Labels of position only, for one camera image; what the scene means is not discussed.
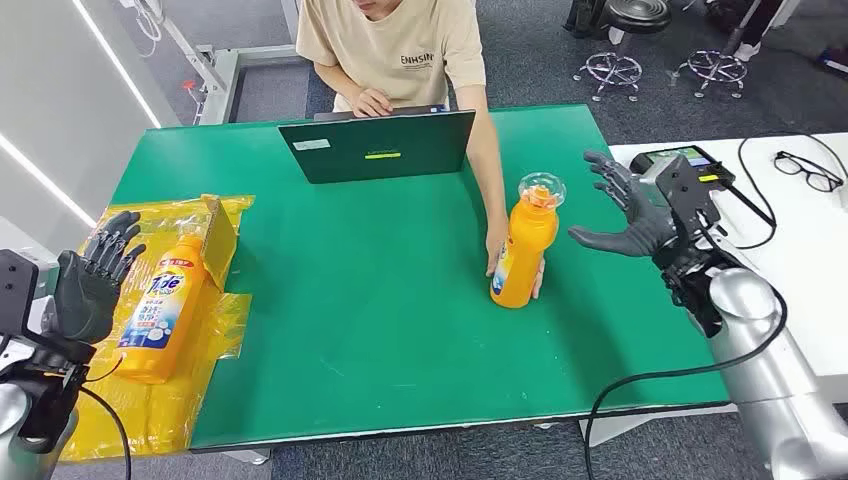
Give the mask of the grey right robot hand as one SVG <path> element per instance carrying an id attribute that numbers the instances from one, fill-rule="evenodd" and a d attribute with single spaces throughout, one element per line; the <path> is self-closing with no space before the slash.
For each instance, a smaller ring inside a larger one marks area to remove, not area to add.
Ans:
<path id="1" fill-rule="evenodd" d="M 649 201 L 636 175 L 599 152 L 586 151 L 584 160 L 589 163 L 589 169 L 602 178 L 594 187 L 604 192 L 625 214 L 628 226 L 618 233 L 602 233 L 573 225 L 568 228 L 571 238 L 594 250 L 649 257 L 676 237 L 670 211 Z"/>

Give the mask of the person's right hand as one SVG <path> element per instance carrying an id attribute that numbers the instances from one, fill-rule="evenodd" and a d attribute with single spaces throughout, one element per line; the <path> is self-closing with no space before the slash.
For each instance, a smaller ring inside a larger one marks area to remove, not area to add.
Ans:
<path id="1" fill-rule="evenodd" d="M 389 116 L 393 112 L 392 104 L 379 90 L 356 89 L 347 100 L 357 118 Z"/>

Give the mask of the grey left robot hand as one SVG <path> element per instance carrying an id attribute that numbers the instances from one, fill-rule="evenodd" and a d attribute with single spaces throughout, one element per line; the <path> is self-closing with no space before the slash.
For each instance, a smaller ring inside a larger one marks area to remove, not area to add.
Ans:
<path id="1" fill-rule="evenodd" d="M 82 254 L 59 255 L 56 313 L 42 322 L 44 333 L 87 344 L 111 333 L 122 285 L 146 250 L 143 243 L 127 248 L 141 231 L 140 218 L 139 212 L 123 211 L 92 233 Z"/>

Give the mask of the person's left hand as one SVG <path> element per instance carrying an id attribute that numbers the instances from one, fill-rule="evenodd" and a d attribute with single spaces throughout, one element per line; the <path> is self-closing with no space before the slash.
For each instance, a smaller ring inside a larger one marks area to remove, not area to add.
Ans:
<path id="1" fill-rule="evenodd" d="M 508 218 L 505 212 L 487 216 L 487 232 L 485 246 L 488 254 L 485 275 L 491 277 L 497 267 L 499 256 L 508 234 Z M 531 298 L 538 299 L 545 272 L 545 259 L 540 258 L 536 267 Z"/>

